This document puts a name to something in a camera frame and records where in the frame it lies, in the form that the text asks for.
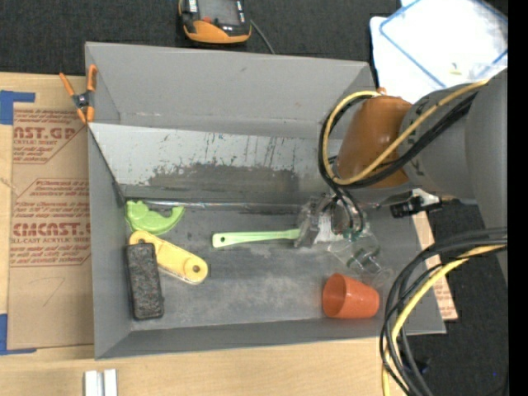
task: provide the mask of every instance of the black eraser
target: black eraser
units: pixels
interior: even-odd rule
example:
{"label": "black eraser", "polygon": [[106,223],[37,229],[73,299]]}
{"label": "black eraser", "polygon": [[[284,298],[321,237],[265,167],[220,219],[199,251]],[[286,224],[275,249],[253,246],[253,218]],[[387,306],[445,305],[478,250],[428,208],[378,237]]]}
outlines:
{"label": "black eraser", "polygon": [[154,245],[128,245],[125,260],[134,318],[145,320],[162,317],[163,295]]}

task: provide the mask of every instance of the clear plastic container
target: clear plastic container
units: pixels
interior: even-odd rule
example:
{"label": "clear plastic container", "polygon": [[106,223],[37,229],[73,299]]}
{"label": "clear plastic container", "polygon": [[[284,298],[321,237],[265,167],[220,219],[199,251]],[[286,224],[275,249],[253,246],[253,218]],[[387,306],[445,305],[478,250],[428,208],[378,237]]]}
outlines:
{"label": "clear plastic container", "polygon": [[415,0],[379,32],[441,87],[507,67],[508,20],[484,0]]}

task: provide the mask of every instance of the green spatula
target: green spatula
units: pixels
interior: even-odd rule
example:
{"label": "green spatula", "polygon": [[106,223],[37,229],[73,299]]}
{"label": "green spatula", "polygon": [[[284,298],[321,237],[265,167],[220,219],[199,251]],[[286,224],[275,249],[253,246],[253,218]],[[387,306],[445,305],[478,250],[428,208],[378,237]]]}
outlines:
{"label": "green spatula", "polygon": [[213,247],[221,248],[237,243],[271,241],[275,239],[297,239],[300,229],[290,229],[272,232],[230,232],[214,233]]}

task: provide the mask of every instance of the green toy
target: green toy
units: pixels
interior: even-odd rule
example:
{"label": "green toy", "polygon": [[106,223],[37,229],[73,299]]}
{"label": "green toy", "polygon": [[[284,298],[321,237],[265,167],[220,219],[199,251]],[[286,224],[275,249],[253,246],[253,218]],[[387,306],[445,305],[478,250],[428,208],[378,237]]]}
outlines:
{"label": "green toy", "polygon": [[185,207],[172,207],[170,216],[165,217],[157,211],[151,211],[143,201],[126,201],[126,221],[133,232],[143,230],[160,235],[172,229],[185,213]]}

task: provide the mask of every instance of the blue tape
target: blue tape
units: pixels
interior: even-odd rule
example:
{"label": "blue tape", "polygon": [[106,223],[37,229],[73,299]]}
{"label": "blue tape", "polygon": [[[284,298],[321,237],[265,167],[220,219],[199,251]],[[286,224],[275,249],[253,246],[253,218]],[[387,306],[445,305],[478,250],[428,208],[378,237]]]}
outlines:
{"label": "blue tape", "polygon": [[13,124],[13,105],[15,102],[35,102],[35,93],[0,91],[0,125]]}
{"label": "blue tape", "polygon": [[0,356],[15,355],[17,353],[32,353],[36,349],[17,349],[14,351],[7,350],[7,314],[0,314]]}

